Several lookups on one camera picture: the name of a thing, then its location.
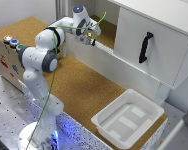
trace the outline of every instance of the white cabinet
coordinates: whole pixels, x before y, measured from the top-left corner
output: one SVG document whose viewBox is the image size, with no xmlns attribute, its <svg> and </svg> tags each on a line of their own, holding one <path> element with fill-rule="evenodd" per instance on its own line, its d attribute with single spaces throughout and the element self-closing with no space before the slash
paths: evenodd
<svg viewBox="0 0 188 150">
<path fill-rule="evenodd" d="M 147 60 L 139 63 L 147 32 L 152 33 L 153 37 L 146 45 Z M 174 86 L 187 51 L 187 35 L 128 9 L 120 9 L 114 49 L 117 56 Z"/>
</svg>

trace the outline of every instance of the cabinet door handle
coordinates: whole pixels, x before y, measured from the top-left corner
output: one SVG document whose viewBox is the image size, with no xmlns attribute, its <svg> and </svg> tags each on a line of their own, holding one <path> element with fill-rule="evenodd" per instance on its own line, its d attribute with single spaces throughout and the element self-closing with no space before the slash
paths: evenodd
<svg viewBox="0 0 188 150">
<path fill-rule="evenodd" d="M 142 64 L 147 60 L 147 57 L 145 57 L 145 53 L 147 50 L 148 40 L 151 39 L 154 35 L 150 32 L 147 32 L 147 36 L 144 38 L 143 45 L 141 48 L 141 53 L 139 56 L 139 63 Z"/>
</svg>

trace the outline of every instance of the green wire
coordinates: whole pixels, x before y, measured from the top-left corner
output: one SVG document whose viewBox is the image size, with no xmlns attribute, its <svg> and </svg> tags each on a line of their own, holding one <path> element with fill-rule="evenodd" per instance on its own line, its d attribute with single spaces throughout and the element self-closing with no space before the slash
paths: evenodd
<svg viewBox="0 0 188 150">
<path fill-rule="evenodd" d="M 92 27 L 94 27 L 94 26 L 97 25 L 97 30 L 96 30 L 96 33 L 95 33 L 95 39 L 96 39 L 96 38 L 97 38 L 98 27 L 99 27 L 100 23 L 102 22 L 102 20 L 104 20 L 105 16 L 106 16 L 106 12 L 104 12 L 103 17 L 100 19 L 100 21 L 99 21 L 98 23 L 96 23 L 96 24 L 93 25 L 93 26 L 86 27 L 86 28 L 75 28 L 75 27 L 69 27 L 69 26 L 57 26 L 56 28 L 89 29 L 89 28 L 92 28 Z M 53 38 L 54 38 L 55 52 L 56 52 L 56 55 L 57 55 L 57 44 L 56 44 L 57 42 L 56 42 L 56 38 L 55 38 L 55 33 L 54 33 L 54 31 L 53 31 Z M 33 138 L 33 136 L 34 136 L 34 133 L 35 133 L 35 131 L 36 131 L 36 128 L 37 128 L 37 126 L 38 126 L 38 124 L 39 124 L 39 122 L 40 122 L 40 120 L 41 120 L 41 117 L 42 117 L 42 115 L 43 115 L 43 112 L 45 111 L 45 108 L 46 108 L 47 103 L 48 103 L 48 101 L 49 101 L 50 94 L 51 94 L 51 91 L 52 91 L 52 87 L 53 87 L 53 84 L 54 84 L 55 75 L 56 75 L 56 69 L 54 70 L 54 73 L 53 73 L 52 83 L 51 83 L 51 85 L 50 85 L 50 91 L 49 91 L 49 94 L 48 94 L 48 97 L 47 97 L 47 101 L 46 101 L 46 103 L 45 103 L 45 105 L 44 105 L 44 107 L 43 107 L 43 110 L 42 110 L 42 112 L 41 112 L 41 114 L 40 114 L 40 116 L 39 116 L 38 122 L 36 123 L 36 127 L 35 127 L 35 129 L 34 129 L 32 135 L 31 135 L 31 138 L 30 138 L 29 143 L 28 143 L 28 145 L 27 145 L 27 147 L 26 147 L 26 150 L 27 150 L 27 148 L 29 147 L 29 144 L 30 144 L 30 142 L 31 142 L 31 140 L 32 140 L 32 138 Z"/>
</svg>

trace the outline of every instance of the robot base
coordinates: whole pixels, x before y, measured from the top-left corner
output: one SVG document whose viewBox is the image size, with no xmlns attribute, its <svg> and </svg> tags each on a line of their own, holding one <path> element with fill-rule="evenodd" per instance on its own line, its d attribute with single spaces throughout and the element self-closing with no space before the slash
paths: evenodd
<svg viewBox="0 0 188 150">
<path fill-rule="evenodd" d="M 19 134 L 18 137 L 18 150 L 26 150 L 27 144 L 29 143 L 28 138 L 30 137 L 31 133 L 33 132 L 33 130 L 36 127 L 36 123 L 31 123 L 28 126 L 26 126 Z M 59 145 L 60 148 L 63 145 L 64 139 L 63 138 L 59 138 Z M 39 148 L 35 148 L 33 147 L 31 144 L 29 144 L 28 149 L 27 150 L 43 150 L 42 147 Z"/>
</svg>

